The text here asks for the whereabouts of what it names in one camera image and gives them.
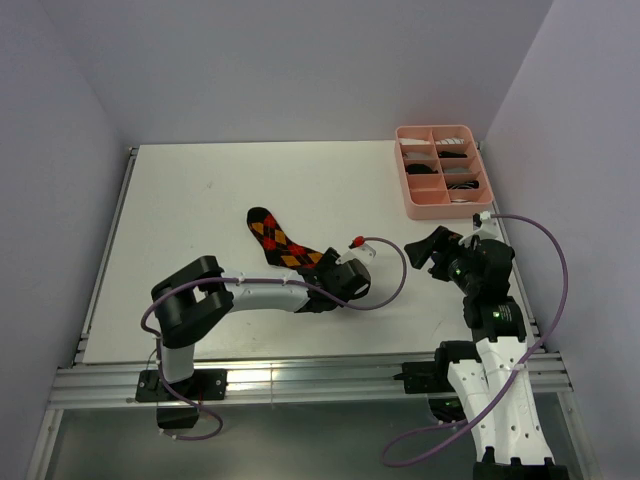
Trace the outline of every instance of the sock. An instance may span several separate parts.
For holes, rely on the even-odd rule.
[[[253,207],[247,212],[249,230],[264,249],[269,265],[293,270],[313,268],[322,253],[298,245],[285,235],[276,219],[266,208]]]

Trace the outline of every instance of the pink tray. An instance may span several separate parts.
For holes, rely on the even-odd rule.
[[[424,140],[427,143],[401,145],[400,139]],[[442,144],[448,139],[455,144]],[[465,154],[466,158],[440,158],[443,151]],[[411,160],[410,152],[428,155],[428,159]],[[493,191],[487,178],[476,142],[464,125],[424,125],[399,127],[396,130],[396,163],[400,174],[400,185],[404,205],[409,218],[426,220],[431,218],[463,218],[482,212],[491,205]],[[408,175],[407,165],[420,163],[428,165],[437,173]],[[464,167],[471,173],[444,174],[443,170]],[[476,180],[479,188],[472,190],[449,190],[447,185]]]

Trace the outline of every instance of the white table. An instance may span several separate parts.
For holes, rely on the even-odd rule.
[[[93,310],[84,363],[142,362],[154,348],[140,329],[151,288],[202,255],[221,266],[268,271],[246,225],[263,206],[294,241],[344,252],[357,235],[400,246],[438,225],[465,234],[471,219],[413,221],[402,203],[392,141],[142,146]],[[383,245],[360,303],[377,303],[400,280],[397,254]],[[523,307],[516,282],[511,294]],[[268,359],[429,352],[471,339],[462,293],[410,270],[402,294],[373,312],[238,312],[197,344],[198,359]]]

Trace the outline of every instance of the storage box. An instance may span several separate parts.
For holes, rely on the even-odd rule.
[[[399,127],[395,156],[409,218],[470,217],[493,201],[476,142],[464,125]],[[435,173],[408,174],[415,164]],[[447,173],[451,169],[462,173]]]

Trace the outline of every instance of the gray wall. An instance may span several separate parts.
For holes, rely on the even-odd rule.
[[[0,1],[0,478],[22,478],[70,360],[126,150],[34,0]]]
[[[551,0],[42,0],[131,143],[484,137]]]
[[[556,0],[487,136],[504,211],[566,249],[570,297],[556,344],[606,478],[638,478],[640,3]],[[544,324],[560,291],[549,243],[509,225]]]

